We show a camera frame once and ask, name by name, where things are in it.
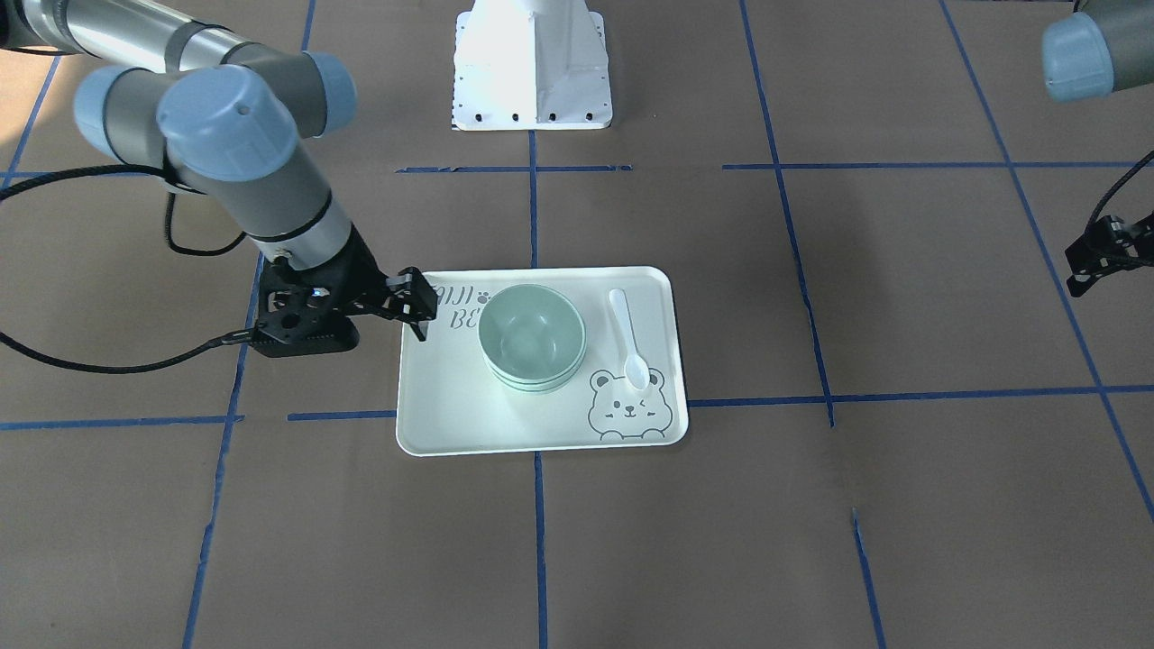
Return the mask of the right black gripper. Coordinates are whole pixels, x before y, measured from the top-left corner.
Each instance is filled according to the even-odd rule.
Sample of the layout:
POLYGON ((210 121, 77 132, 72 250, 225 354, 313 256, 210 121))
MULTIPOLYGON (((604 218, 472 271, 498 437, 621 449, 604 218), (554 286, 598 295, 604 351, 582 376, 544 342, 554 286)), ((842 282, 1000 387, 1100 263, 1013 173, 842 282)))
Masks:
POLYGON ((439 296, 415 267, 392 277, 379 262, 357 229, 335 256, 299 274, 305 285, 305 307, 339 314, 372 314, 403 322, 420 342, 427 341, 428 322, 436 320, 439 296))

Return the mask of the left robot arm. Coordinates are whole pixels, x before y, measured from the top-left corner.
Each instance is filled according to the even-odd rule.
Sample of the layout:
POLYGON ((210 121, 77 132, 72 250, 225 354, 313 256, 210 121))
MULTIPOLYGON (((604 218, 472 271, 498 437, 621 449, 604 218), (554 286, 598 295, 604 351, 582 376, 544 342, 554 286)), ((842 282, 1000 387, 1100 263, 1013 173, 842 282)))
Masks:
POLYGON ((1080 1, 1041 38, 1044 89, 1059 103, 1153 82, 1153 3, 1080 1))

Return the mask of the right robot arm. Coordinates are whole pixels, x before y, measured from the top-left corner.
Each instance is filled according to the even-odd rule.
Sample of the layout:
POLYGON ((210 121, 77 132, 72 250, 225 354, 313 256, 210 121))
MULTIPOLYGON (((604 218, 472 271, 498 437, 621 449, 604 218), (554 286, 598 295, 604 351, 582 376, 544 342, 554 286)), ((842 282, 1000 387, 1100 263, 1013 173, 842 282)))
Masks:
POLYGON ((264 259, 249 338, 267 353, 357 345, 352 318, 425 340, 436 294, 415 268, 389 277, 304 148, 357 114, 334 55, 245 40, 152 1, 5 1, 3 49, 105 65, 73 99, 93 148, 170 187, 213 197, 264 259))

